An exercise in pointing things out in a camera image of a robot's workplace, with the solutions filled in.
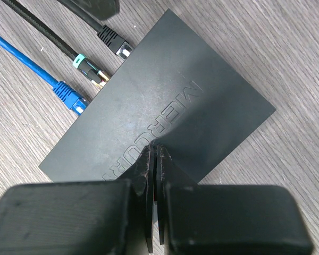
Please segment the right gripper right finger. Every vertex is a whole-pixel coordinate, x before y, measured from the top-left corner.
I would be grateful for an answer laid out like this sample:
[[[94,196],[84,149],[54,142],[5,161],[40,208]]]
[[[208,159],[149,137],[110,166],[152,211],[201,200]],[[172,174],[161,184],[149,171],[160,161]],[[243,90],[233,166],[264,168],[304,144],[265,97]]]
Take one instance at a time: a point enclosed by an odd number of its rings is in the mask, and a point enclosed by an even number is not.
[[[277,185],[199,185],[156,148],[155,197],[166,254],[312,254],[292,194]]]

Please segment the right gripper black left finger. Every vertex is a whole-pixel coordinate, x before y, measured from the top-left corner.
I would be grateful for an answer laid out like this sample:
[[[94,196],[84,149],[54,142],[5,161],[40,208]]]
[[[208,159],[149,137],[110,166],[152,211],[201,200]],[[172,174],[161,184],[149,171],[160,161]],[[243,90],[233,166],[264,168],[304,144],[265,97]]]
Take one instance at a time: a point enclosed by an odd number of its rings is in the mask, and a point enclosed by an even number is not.
[[[0,199],[0,254],[150,254],[153,159],[113,181],[16,185]]]

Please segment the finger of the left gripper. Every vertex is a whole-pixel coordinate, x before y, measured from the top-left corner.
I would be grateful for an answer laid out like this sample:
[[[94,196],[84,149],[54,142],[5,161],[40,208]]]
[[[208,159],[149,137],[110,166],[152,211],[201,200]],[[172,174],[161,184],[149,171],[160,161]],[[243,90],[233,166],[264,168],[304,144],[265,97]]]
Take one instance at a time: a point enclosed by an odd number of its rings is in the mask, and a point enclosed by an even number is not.
[[[82,0],[82,7],[98,20],[107,20],[120,11],[119,0]]]

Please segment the black network switch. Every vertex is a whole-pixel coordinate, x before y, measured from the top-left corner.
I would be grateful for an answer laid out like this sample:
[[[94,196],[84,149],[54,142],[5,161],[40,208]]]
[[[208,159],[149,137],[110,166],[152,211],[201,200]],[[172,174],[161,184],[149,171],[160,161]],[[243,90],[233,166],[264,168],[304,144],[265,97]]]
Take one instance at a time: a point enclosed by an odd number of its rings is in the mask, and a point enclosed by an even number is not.
[[[160,143],[199,182],[274,111],[167,10],[39,167],[55,182],[113,180]]]

